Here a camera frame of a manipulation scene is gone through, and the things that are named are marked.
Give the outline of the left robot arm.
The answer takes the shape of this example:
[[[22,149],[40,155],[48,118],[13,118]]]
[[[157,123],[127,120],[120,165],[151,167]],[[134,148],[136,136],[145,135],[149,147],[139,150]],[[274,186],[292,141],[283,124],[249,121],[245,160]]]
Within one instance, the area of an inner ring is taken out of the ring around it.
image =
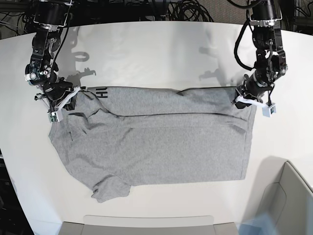
[[[238,109],[250,105],[263,105],[262,96],[268,92],[266,107],[273,105],[271,93],[275,82],[286,74],[286,54],[283,49],[279,21],[282,14],[274,0],[252,0],[239,5],[229,0],[231,5],[246,11],[246,21],[235,42],[234,57],[238,65],[247,71],[254,70],[251,76],[244,75],[244,81],[235,90],[232,103]],[[256,61],[253,67],[245,65],[239,58],[238,48],[247,27],[252,32],[252,41],[256,47]]]

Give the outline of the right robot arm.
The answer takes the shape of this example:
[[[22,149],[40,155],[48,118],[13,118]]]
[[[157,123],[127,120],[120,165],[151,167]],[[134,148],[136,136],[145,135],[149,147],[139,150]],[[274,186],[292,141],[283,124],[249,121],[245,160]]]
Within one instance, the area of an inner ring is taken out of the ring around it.
[[[56,63],[69,31],[70,21],[74,17],[72,8],[80,6],[81,0],[38,0],[33,23],[36,34],[32,40],[32,55],[25,68],[25,79],[42,92],[35,96],[36,100],[46,99],[48,111],[61,109],[59,105],[65,101],[68,111],[75,109],[75,101],[66,97],[74,92],[74,85],[59,77]]]

